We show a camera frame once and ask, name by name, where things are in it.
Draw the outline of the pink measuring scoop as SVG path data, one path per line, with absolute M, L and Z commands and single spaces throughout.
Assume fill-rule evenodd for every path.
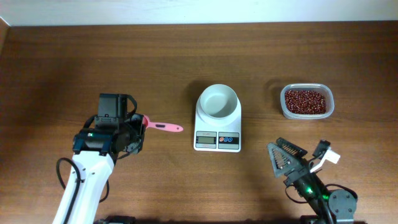
M 144 115 L 144 125 L 146 128 L 154 128 L 173 133 L 183 131 L 183 127 L 177 124 L 152 122 L 147 115 Z

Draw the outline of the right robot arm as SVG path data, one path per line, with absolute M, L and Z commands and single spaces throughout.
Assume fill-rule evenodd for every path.
M 285 176 L 285 188 L 293 187 L 304 199 L 292 201 L 308 204 L 315 212 L 301 216 L 301 223 L 354 223 L 356 192 L 342 185 L 324 184 L 317 176 L 326 161 L 336 164 L 340 159 L 329 141 L 321 140 L 309 160 L 304 158 L 306 150 L 284 138 L 270 142 L 267 150 L 274 176 Z

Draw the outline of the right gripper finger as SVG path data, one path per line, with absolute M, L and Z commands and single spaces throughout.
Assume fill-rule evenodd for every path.
M 306 150 L 289 142 L 288 140 L 286 140 L 284 138 L 278 138 L 276 140 L 276 143 L 280 148 L 282 148 L 283 150 L 288 152 L 290 155 L 297 157 L 297 158 L 301 158 L 308 153 Z
M 267 145 L 267 149 L 276 178 L 292 172 L 300 165 L 298 159 L 272 142 Z

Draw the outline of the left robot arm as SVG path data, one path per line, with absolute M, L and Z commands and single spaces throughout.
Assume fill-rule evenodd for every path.
M 93 223 L 100 202 L 107 198 L 109 177 L 118 160 L 142 150 L 146 128 L 136 112 L 137 102 L 127 94 L 102 93 L 98 112 L 89 117 L 73 138 L 71 165 L 54 223 Z

